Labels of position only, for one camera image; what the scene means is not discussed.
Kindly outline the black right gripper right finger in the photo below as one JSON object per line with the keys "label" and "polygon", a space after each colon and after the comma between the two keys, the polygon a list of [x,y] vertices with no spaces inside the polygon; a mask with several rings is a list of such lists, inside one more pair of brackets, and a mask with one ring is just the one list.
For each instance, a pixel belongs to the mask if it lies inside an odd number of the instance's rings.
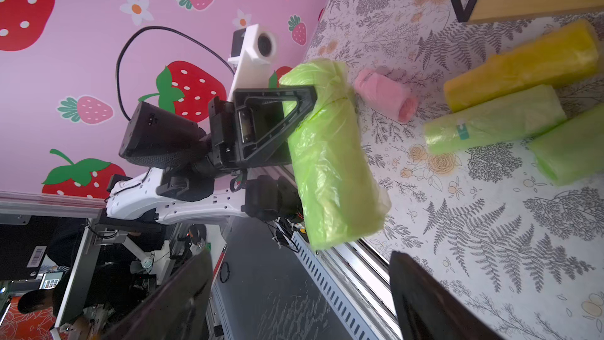
{"label": "black right gripper right finger", "polygon": [[404,339],[499,339],[410,255],[393,252],[389,282]]}

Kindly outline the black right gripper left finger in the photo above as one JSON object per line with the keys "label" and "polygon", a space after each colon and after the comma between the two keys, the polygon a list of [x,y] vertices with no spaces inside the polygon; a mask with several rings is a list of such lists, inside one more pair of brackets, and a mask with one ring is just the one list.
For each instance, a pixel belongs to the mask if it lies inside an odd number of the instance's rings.
{"label": "black right gripper left finger", "polygon": [[213,282],[209,250],[190,258],[102,339],[202,339]]}

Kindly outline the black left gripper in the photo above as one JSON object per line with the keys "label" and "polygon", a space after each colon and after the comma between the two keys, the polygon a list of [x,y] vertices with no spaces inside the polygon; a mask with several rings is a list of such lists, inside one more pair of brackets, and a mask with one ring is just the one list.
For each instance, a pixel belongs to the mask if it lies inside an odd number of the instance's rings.
{"label": "black left gripper", "polygon": [[238,89],[233,102],[209,102],[211,153],[218,170],[283,166],[291,163],[288,138],[314,110],[313,86]]}

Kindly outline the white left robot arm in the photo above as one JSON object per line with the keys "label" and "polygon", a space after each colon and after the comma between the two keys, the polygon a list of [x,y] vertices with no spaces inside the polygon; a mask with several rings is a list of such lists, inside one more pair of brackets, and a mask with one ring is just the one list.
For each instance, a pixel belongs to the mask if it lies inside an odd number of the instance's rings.
{"label": "white left robot arm", "polygon": [[159,224],[231,216],[301,222],[304,211],[294,185],[250,172],[291,162],[287,140],[316,100],[312,86],[239,89],[231,101],[209,102],[208,131],[140,103],[120,155],[146,172],[111,180],[107,216],[138,220],[154,212]]}

